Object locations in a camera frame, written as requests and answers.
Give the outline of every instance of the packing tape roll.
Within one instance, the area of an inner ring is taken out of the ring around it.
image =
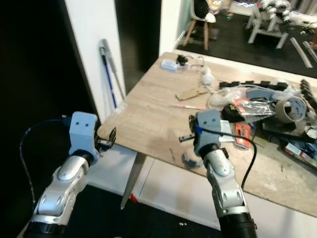
[[[285,111],[285,107],[291,107],[290,112]],[[306,104],[302,99],[289,98],[278,101],[275,107],[276,117],[283,123],[301,121],[306,115]]]

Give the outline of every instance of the white plug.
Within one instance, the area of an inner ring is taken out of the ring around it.
[[[211,69],[208,66],[203,66],[201,69],[201,83],[203,85],[209,85],[214,81],[214,77],[211,74]]]

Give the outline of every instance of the cluttered tabletop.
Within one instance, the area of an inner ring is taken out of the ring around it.
[[[173,53],[159,57],[128,94],[126,107],[103,123],[98,136],[107,139],[116,127],[117,144],[206,176],[201,158],[193,152],[193,141],[180,143],[180,137],[191,133],[190,115],[217,108],[223,119],[221,131],[240,133],[243,128],[245,135],[247,129],[257,145],[258,153],[244,190],[317,217],[317,146],[311,122],[314,116],[316,122],[316,115],[308,113],[316,107],[313,94],[317,95],[317,80],[281,82],[271,76],[191,58],[177,71],[162,68],[163,60],[177,57]],[[206,68],[212,72],[211,78],[205,78],[212,81],[207,88],[201,83],[202,75],[210,75],[208,70],[202,70]],[[271,90],[234,87],[241,83]],[[224,90],[216,93],[219,87]],[[252,146],[233,138],[223,138],[221,146],[226,148],[241,184],[251,162]]]

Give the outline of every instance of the red object on floor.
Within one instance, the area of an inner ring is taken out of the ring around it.
[[[138,199],[133,195],[133,193],[130,195],[130,200],[134,203],[139,203]]]

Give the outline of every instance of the black floor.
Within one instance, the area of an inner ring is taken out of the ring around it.
[[[76,200],[65,238],[221,238],[220,231],[87,186]]]
[[[179,45],[178,49],[317,78],[317,63],[302,44],[303,41],[311,41],[313,35],[301,35],[302,27],[289,29],[284,47],[278,50],[275,47],[279,39],[270,36],[258,34],[254,43],[248,44],[251,34],[250,30],[245,29],[248,16],[235,14],[231,20],[227,20],[224,15],[219,14],[216,19],[213,28],[220,32],[217,40],[209,40],[208,51],[203,47],[202,25],[198,25],[196,33],[192,34],[194,42],[185,47]],[[305,67],[290,37],[295,37],[298,41],[313,68]]]

